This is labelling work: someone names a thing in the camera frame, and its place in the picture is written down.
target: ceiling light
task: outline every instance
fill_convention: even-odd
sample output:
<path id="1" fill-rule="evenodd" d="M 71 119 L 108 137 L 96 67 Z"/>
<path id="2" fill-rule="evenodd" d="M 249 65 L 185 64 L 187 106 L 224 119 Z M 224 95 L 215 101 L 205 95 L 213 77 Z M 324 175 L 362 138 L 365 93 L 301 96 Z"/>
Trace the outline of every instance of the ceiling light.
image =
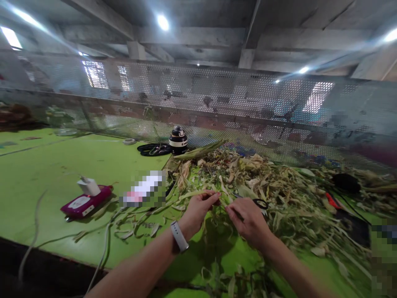
<path id="1" fill-rule="evenodd" d="M 307 73 L 309 71 L 309 68 L 307 66 L 305 66 L 304 68 L 302 68 L 299 73 L 304 74 Z"/>
<path id="2" fill-rule="evenodd" d="M 15 32 L 7 27 L 0 27 L 1 31 L 3 32 L 4 36 L 8 40 L 8 43 L 10 46 L 15 47 L 15 48 L 22 48 L 18 37 L 16 36 Z"/>
<path id="3" fill-rule="evenodd" d="M 163 29 L 164 31 L 168 31 L 170 26 L 169 26 L 168 21 L 165 18 L 165 16 L 159 15 L 157 17 L 157 22 L 161 29 Z"/>
<path id="4" fill-rule="evenodd" d="M 390 42 L 393 40 L 397 39 L 397 29 L 394 29 L 393 31 L 391 31 L 388 35 L 386 35 L 385 37 L 385 41 L 386 42 Z"/>

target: hand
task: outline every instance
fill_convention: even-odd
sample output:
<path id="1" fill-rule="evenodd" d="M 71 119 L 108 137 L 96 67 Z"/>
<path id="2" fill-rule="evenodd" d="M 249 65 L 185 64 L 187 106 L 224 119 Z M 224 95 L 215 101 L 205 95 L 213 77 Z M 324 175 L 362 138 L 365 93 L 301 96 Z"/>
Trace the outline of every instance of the hand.
<path id="1" fill-rule="evenodd" d="M 212 209 L 212 205 L 219 205 L 219 196 L 219 192 L 206 190 L 204 194 L 191 197 L 185 214 L 178 221 L 186 241 L 189 241 L 200 231 L 204 218 L 207 212 Z"/>
<path id="2" fill-rule="evenodd" d="M 266 242 L 264 239 L 273 234 L 263 218 L 261 209 L 253 200 L 238 198 L 225 209 L 239 234 L 254 248 L 262 250 L 263 243 Z"/>

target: perforated metal panel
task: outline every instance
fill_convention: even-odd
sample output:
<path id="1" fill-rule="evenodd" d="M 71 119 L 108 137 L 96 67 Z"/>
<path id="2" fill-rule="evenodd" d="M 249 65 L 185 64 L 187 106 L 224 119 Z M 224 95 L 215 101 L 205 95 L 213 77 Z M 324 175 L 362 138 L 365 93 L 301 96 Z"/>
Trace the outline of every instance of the perforated metal panel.
<path id="1" fill-rule="evenodd" d="M 81 129 L 96 133 L 158 142 L 180 125 L 192 147 L 228 139 L 230 149 L 291 165 L 397 166 L 395 84 L 19 55 L 29 84 L 5 80 L 2 98 L 30 106 L 42 120 L 45 108 L 56 104 L 73 114 Z"/>

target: green table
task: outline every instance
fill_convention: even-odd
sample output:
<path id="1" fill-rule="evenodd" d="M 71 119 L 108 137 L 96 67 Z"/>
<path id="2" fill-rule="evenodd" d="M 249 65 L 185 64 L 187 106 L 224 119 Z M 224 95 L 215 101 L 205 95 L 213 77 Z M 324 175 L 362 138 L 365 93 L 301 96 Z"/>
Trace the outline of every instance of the green table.
<path id="1" fill-rule="evenodd" d="M 17 142 L 28 136 L 44 136 L 42 139 L 25 141 L 27 145 L 19 144 L 18 141 L 14 151 L 33 145 L 38 147 L 0 156 L 0 180 L 3 191 L 0 201 L 0 236 L 29 245 L 34 235 L 33 215 L 36 202 L 47 189 L 39 212 L 40 230 L 36 246 L 55 255 L 96 266 L 103 252 L 105 230 L 103 226 L 109 221 L 117 205 L 114 204 L 113 208 L 109 208 L 98 220 L 85 219 L 67 223 L 59 209 L 81 194 L 80 188 L 76 185 L 79 179 L 77 173 L 94 178 L 98 184 L 114 183 L 113 192 L 120 196 L 130 190 L 131 176 L 134 176 L 136 171 L 160 170 L 169 156 L 142 157 L 136 150 L 139 144 L 125 146 L 121 139 L 113 137 L 86 135 L 72 138 L 57 137 L 49 135 L 50 133 L 48 129 L 0 133 L 0 142 L 12 140 Z M 176 210 L 167 212 L 176 216 L 179 214 Z M 148 222 L 162 224 L 163 214 L 151 216 Z M 165 279 L 204 285 L 205 282 L 200 274 L 201 268 L 214 270 L 215 259 L 220 262 L 221 273 L 225 272 L 228 275 L 237 270 L 237 264 L 251 271 L 262 261 L 258 254 L 239 237 L 229 237 L 229 230 L 220 227 L 220 230 L 215 231 L 208 219 L 207 223 L 208 245 L 204 243 L 202 232 L 199 232 L 192 239 L 190 249 L 179 256 L 167 270 Z M 75 243 L 72 240 L 71 235 L 95 228 L 99 229 L 79 242 Z M 150 229 L 145 230 L 141 227 L 140 231 L 148 233 Z M 145 242 L 150 242 L 150 239 L 133 237 L 122 241 L 115 237 L 113 232 L 114 228 L 111 228 L 110 253 L 105 264 L 109 269 L 138 252 Z M 340 296 L 357 297 L 340 277 L 337 267 L 332 262 L 310 254 L 303 254 L 301 258 L 316 276 L 320 276 Z M 282 279 L 276 274 L 273 277 L 286 297 L 294 297 L 292 290 Z M 164 296 L 165 293 L 155 292 L 153 295 Z M 166 296 L 186 295 L 208 296 L 202 291 L 185 289 L 173 290 Z"/>

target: smartwatch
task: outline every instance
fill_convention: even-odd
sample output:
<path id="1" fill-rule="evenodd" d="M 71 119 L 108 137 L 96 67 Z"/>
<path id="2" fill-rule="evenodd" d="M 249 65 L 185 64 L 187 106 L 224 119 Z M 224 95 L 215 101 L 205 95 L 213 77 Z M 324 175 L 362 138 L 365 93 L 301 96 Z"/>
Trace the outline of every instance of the smartwatch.
<path id="1" fill-rule="evenodd" d="M 171 223 L 171 231 L 172 234 L 174 235 L 174 239 L 177 242 L 177 245 L 179 246 L 180 252 L 183 253 L 185 250 L 189 248 L 189 244 L 186 242 L 186 239 L 183 236 L 177 221 L 173 221 Z"/>

